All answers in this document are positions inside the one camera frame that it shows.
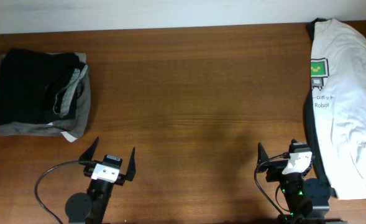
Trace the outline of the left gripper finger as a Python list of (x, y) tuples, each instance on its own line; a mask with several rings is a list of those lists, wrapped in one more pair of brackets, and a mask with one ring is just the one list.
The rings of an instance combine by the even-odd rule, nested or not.
[(129, 159), (129, 164), (127, 166), (127, 172), (126, 172), (126, 181), (133, 181), (134, 177), (135, 177), (135, 173), (136, 173), (136, 168), (135, 168), (135, 148), (133, 147), (131, 155), (130, 155), (130, 159)]
[(85, 152), (82, 153), (82, 155), (79, 157), (79, 159), (78, 159), (79, 164), (85, 165), (85, 166), (95, 166), (96, 165), (96, 161), (93, 161), (92, 158), (94, 156), (98, 143), (99, 143), (99, 137), (97, 137), (94, 140), (94, 142), (92, 143), (92, 145), (90, 145), (90, 147), (87, 148), (87, 150), (85, 150)]

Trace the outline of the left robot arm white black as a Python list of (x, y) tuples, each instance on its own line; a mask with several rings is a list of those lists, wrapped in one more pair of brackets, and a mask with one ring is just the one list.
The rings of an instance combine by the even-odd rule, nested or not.
[(102, 223), (114, 186), (122, 186), (135, 177), (135, 149), (131, 152), (126, 173), (122, 174), (121, 158), (106, 154), (102, 161), (93, 159), (98, 143), (97, 138), (78, 159), (78, 163), (85, 167), (84, 175), (91, 181), (85, 193), (76, 193), (66, 201), (65, 213), (69, 223)]

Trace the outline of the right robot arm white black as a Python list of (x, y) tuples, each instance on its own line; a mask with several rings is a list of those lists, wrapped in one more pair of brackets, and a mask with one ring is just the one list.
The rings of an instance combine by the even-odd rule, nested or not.
[[(317, 179), (305, 179), (312, 169), (315, 156), (305, 142), (291, 140), (288, 151), (277, 156), (268, 157), (261, 143), (257, 145), (257, 166), (254, 170), (254, 181), (259, 191), (278, 211), (278, 223), (344, 223), (341, 219), (327, 219), (330, 210), (330, 187)], [(258, 174), (266, 173), (267, 182), (277, 182), (278, 192), (282, 192), (287, 209), (280, 206), (277, 199), (272, 200), (258, 182)]]

